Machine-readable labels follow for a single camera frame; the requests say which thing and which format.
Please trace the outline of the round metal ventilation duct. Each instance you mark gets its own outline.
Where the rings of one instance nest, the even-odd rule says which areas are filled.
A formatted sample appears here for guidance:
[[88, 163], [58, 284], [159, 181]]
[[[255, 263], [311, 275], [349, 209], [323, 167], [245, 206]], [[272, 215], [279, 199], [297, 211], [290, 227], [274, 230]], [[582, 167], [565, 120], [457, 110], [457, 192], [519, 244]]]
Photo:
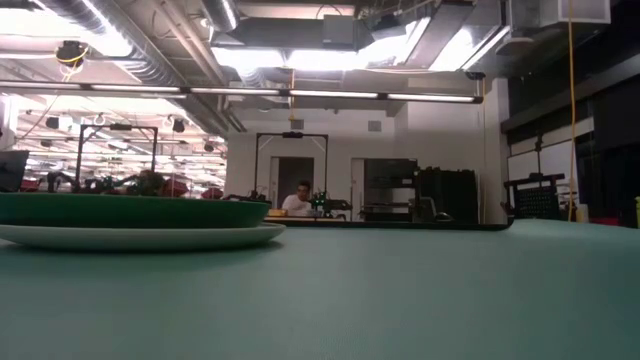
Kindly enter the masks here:
[[201, 0], [203, 10], [211, 26], [217, 32], [233, 31], [240, 22], [240, 14], [234, 0]]

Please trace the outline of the black table frame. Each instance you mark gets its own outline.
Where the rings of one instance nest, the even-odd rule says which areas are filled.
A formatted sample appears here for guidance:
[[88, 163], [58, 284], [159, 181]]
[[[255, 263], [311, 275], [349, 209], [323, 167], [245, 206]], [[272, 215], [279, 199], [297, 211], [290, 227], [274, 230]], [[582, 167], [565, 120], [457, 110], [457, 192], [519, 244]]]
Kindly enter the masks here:
[[452, 231], [503, 231], [509, 229], [513, 222], [507, 224], [456, 224], [451, 222], [412, 223], [412, 222], [354, 222], [333, 218], [309, 217], [266, 217], [265, 222], [276, 223], [288, 227], [313, 228], [347, 228], [347, 229], [412, 229], [412, 230], [452, 230]]

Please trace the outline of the black equipment cart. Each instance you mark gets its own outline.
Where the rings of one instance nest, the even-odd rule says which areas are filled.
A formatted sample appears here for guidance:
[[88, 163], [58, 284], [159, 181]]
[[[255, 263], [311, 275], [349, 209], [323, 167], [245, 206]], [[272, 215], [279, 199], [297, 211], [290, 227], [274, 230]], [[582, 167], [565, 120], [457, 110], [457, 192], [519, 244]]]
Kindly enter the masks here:
[[563, 174], [531, 173], [528, 178], [503, 183], [506, 201], [502, 207], [509, 219], [560, 220], [559, 180]]

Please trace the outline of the black cabinet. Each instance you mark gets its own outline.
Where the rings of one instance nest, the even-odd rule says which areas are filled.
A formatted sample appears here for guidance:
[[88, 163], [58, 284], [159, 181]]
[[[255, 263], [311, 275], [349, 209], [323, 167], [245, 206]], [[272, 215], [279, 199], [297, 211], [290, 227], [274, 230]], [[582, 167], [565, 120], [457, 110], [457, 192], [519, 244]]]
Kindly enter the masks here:
[[422, 169], [416, 178], [416, 192], [416, 212], [423, 222], [479, 222], [478, 189], [472, 170]]

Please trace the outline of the grey ceiling unit box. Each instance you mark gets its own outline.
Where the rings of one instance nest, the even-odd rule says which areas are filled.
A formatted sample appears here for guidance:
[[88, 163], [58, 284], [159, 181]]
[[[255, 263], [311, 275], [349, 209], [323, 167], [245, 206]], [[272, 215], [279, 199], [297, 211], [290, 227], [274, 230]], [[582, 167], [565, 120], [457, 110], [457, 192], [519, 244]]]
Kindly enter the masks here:
[[353, 51], [356, 42], [354, 19], [342, 15], [323, 16], [322, 45], [325, 49]]

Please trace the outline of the dark monitor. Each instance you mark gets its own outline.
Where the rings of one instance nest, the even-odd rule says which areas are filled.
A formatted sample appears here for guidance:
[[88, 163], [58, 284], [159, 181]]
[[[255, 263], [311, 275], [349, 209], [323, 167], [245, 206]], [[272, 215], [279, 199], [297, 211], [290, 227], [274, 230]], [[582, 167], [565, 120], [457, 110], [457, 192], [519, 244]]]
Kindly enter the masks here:
[[0, 192], [20, 190], [28, 158], [28, 151], [0, 152]]

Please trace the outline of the dark storage shelf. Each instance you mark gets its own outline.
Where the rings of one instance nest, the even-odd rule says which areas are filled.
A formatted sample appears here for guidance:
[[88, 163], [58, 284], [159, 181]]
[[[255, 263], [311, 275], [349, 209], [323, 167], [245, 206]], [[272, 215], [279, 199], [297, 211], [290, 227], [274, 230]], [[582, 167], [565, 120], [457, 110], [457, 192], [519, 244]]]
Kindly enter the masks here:
[[360, 215], [365, 222], [411, 222], [418, 162], [409, 158], [364, 160]]

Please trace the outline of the long ceiling light fixture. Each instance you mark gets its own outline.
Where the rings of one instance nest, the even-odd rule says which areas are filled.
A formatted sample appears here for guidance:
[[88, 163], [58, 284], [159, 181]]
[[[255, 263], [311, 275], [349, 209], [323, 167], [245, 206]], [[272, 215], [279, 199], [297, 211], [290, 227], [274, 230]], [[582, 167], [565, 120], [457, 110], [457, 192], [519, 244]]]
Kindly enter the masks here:
[[480, 104], [482, 96], [448, 95], [431, 93], [388, 93], [336, 90], [306, 90], [278, 88], [237, 88], [237, 87], [192, 87], [192, 86], [151, 86], [123, 84], [89, 84], [66, 82], [28, 82], [0, 80], [0, 89], [33, 91], [75, 91], [104, 92], [122, 94], [145, 94], [156, 97], [184, 97], [186, 95], [223, 95], [223, 96], [265, 96], [265, 97], [304, 97], [336, 98], [353, 100], [376, 100], [397, 102], [462, 103]]

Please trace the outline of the green table mat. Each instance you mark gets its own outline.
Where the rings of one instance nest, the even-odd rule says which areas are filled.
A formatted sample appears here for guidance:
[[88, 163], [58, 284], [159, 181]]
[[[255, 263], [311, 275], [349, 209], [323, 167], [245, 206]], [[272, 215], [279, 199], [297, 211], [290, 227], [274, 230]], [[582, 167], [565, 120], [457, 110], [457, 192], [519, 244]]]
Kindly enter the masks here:
[[640, 229], [290, 228], [252, 249], [0, 241], [0, 360], [640, 360]]

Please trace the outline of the large dark green plate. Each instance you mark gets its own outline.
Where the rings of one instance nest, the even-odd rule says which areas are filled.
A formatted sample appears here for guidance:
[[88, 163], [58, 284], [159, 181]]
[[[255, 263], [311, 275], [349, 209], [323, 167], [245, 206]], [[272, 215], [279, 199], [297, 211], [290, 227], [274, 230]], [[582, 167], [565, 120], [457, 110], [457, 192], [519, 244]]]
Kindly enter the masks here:
[[199, 229], [251, 228], [262, 223], [265, 203], [153, 196], [0, 193], [0, 225]]

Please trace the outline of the black gantry frame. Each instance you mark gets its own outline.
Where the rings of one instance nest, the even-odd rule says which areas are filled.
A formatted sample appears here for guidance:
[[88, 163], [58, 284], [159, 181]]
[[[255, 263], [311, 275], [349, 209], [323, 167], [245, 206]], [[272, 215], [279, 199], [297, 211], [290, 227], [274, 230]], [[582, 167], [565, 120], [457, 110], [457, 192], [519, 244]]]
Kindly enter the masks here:
[[325, 145], [320, 146], [320, 149], [324, 152], [324, 179], [323, 191], [328, 191], [328, 160], [329, 160], [329, 135], [328, 134], [312, 134], [312, 133], [303, 133], [299, 131], [288, 131], [288, 132], [258, 132], [255, 134], [255, 145], [254, 145], [254, 177], [253, 177], [253, 192], [258, 191], [258, 178], [259, 178], [259, 165], [260, 158], [259, 153], [261, 149], [267, 144], [267, 141], [264, 143], [261, 142], [262, 137], [279, 137], [283, 139], [302, 139], [305, 137], [308, 138], [321, 138], [324, 140]]
[[137, 125], [124, 124], [124, 123], [114, 123], [111, 125], [82, 124], [80, 126], [79, 140], [78, 140], [78, 147], [77, 147], [77, 157], [76, 157], [75, 180], [73, 182], [72, 192], [73, 193], [83, 192], [82, 185], [80, 182], [81, 180], [80, 170], [81, 170], [84, 144], [104, 128], [108, 128], [111, 131], [148, 130], [153, 133], [152, 150], [151, 150], [151, 168], [150, 168], [150, 172], [152, 176], [146, 182], [143, 182], [141, 185], [139, 185], [138, 192], [140, 195], [158, 196], [161, 190], [161, 185], [158, 185], [158, 186], [155, 185], [155, 183], [153, 182], [153, 180], [155, 179], [153, 174], [155, 173], [155, 168], [156, 168], [156, 152], [157, 152], [157, 145], [158, 145], [159, 129], [154, 126], [137, 126]]

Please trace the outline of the large white plate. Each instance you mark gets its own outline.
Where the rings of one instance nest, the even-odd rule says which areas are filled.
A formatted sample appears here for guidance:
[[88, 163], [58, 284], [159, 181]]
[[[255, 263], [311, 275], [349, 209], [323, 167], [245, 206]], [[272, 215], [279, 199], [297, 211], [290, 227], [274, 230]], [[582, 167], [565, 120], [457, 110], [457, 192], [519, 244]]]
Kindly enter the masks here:
[[0, 225], [0, 239], [72, 251], [192, 251], [265, 244], [286, 230], [281, 224], [250, 228], [128, 229]]

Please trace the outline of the person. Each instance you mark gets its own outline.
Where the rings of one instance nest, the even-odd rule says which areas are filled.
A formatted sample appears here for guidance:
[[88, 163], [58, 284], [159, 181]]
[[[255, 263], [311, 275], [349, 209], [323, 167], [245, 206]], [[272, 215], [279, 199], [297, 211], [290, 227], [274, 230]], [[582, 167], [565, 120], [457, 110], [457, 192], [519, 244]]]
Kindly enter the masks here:
[[288, 195], [281, 209], [285, 210], [290, 217], [308, 217], [312, 212], [312, 205], [309, 202], [311, 184], [303, 180], [298, 186], [295, 194]]

